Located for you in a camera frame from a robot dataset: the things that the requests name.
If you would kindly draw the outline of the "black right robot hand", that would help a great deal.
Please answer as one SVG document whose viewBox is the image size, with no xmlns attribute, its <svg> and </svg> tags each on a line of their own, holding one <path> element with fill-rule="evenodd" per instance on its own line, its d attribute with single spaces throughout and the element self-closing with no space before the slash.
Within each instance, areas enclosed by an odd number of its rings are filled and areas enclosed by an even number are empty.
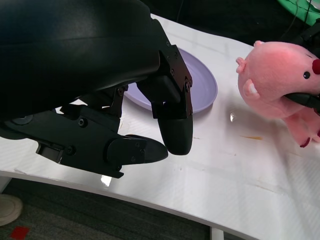
<svg viewBox="0 0 320 240">
<path fill-rule="evenodd" d="M 320 22 L 316 23 L 303 31 L 294 38 L 291 43 L 304 47 L 317 58 L 320 58 Z M 317 115 L 320 115 L 320 94 L 312 95 L 310 93 L 294 92 L 285 95 L 289 100 L 304 107 L 311 108 Z"/>
</svg>

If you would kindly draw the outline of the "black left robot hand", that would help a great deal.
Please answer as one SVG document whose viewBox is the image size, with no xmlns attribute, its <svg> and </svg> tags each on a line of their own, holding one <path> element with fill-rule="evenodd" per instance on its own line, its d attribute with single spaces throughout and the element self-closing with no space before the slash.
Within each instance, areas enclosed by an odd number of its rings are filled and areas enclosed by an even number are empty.
<svg viewBox="0 0 320 240">
<path fill-rule="evenodd" d="M 124 93 L 150 101 L 162 142 L 118 133 Z M 58 164 L 121 178 L 124 165 L 187 155 L 192 77 L 138 0 L 3 0 L 0 135 Z"/>
</svg>

